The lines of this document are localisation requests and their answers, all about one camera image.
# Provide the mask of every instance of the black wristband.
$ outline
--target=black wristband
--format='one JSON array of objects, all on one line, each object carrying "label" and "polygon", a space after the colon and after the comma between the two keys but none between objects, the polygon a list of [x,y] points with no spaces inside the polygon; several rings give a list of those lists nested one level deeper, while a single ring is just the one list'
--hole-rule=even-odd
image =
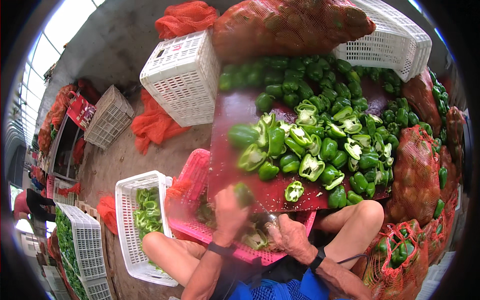
[{"label": "black wristband", "polygon": [[237,246],[235,246],[234,244],[231,244],[230,247],[222,247],[222,246],[218,246],[213,241],[211,241],[208,244],[207,249],[217,254],[220,254],[222,256],[232,256],[235,250],[237,249]]},{"label": "black wristband", "polygon": [[318,253],[313,262],[310,264],[310,269],[312,270],[313,273],[315,273],[315,270],[318,268],[318,266],[322,263],[322,261],[325,258],[325,250],[324,247],[318,247]]}]

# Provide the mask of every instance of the red mesh bag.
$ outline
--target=red mesh bag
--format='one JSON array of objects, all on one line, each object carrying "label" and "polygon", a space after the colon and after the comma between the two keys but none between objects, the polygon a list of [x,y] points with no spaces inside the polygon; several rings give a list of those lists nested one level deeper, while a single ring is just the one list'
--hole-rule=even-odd
[{"label": "red mesh bag", "polygon": [[432,79],[428,73],[428,68],[425,67],[422,73],[402,84],[402,94],[416,110],[419,118],[430,124],[433,136],[438,137],[442,127],[442,119],[438,114],[432,88]]},{"label": "red mesh bag", "polygon": [[402,129],[396,150],[393,197],[385,208],[387,222],[416,219],[425,226],[432,219],[440,198],[438,153],[432,154],[432,142],[419,125]]},{"label": "red mesh bag", "polygon": [[187,1],[168,6],[155,21],[155,29],[159,38],[174,38],[210,28],[215,19],[215,8],[203,1]]},{"label": "red mesh bag", "polygon": [[[401,228],[407,230],[406,238],[400,233]],[[394,240],[394,235],[399,237],[399,242]],[[411,242],[414,249],[398,268],[393,269],[390,264],[392,251],[407,240]],[[382,252],[377,245],[385,241],[387,251]],[[365,259],[359,259],[353,266],[352,272],[360,278],[363,276],[363,283],[372,291],[373,299],[415,299],[428,272],[425,234],[415,219],[397,225],[384,225],[382,232],[375,237],[365,254],[368,256],[368,264]]]},{"label": "red mesh bag", "polygon": [[375,28],[348,0],[248,0],[215,21],[212,42],[223,62],[239,63],[260,55],[327,54]]},{"label": "red mesh bag", "polygon": [[163,140],[172,138],[190,129],[190,127],[180,127],[152,98],[147,90],[142,89],[141,99],[145,107],[144,113],[133,119],[130,128],[137,136],[135,147],[143,155],[147,154],[150,142],[160,145]]},{"label": "red mesh bag", "polygon": [[452,106],[447,112],[447,145],[459,180],[462,176],[463,124],[465,124],[463,113],[457,107]]}]

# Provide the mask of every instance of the red cutting board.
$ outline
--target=red cutting board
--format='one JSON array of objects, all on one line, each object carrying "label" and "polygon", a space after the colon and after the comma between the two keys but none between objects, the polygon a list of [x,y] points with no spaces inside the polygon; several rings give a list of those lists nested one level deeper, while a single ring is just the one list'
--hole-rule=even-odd
[{"label": "red cutting board", "polygon": [[[317,95],[318,88],[314,88],[313,84],[310,85]],[[368,111],[373,114],[380,114],[387,100],[394,100],[394,97],[387,94],[380,84],[375,84],[368,78],[362,80],[361,86],[364,97],[369,101]],[[251,189],[255,199],[269,211],[286,212],[327,208],[328,191],[321,185],[320,180],[311,182],[298,174],[279,172],[272,180],[261,181],[256,171],[246,172],[237,167],[241,151],[228,143],[227,132],[234,124],[256,123],[259,120],[261,113],[256,111],[254,102],[263,91],[263,89],[238,90],[217,95],[210,145],[209,201],[213,201],[215,195],[228,185],[242,181]],[[272,112],[276,114],[277,120],[293,123],[297,118],[295,112],[280,101],[274,101]],[[345,173],[342,184],[346,191],[351,190],[348,179],[352,173],[345,166],[342,171]],[[295,180],[302,182],[305,192],[297,202],[292,203],[285,200],[284,193],[285,188]],[[380,191],[377,188],[374,199],[386,197],[388,194],[385,190]],[[261,207],[254,204],[253,211],[261,211]]]}]

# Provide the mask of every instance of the red shirt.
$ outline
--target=red shirt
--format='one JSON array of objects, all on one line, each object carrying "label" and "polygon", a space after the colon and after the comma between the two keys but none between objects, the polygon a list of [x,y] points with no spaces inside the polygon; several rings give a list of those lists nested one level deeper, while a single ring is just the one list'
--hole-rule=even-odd
[{"label": "red shirt", "polygon": [[31,214],[30,208],[27,205],[27,190],[21,192],[15,198],[15,203],[13,204],[13,215],[15,216],[15,220],[18,220],[18,215],[20,213]]}]

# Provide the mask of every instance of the hand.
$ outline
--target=hand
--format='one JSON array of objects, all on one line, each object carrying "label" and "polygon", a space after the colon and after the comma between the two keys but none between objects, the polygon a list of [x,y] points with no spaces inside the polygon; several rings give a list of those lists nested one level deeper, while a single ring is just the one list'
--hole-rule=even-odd
[{"label": "hand", "polygon": [[240,208],[232,185],[218,192],[215,196],[217,227],[213,234],[213,242],[222,247],[230,246],[247,216],[248,207]]},{"label": "hand", "polygon": [[280,229],[273,224],[267,225],[274,242],[301,264],[311,264],[318,250],[308,242],[305,225],[291,220],[287,214],[278,217],[278,224]]}]

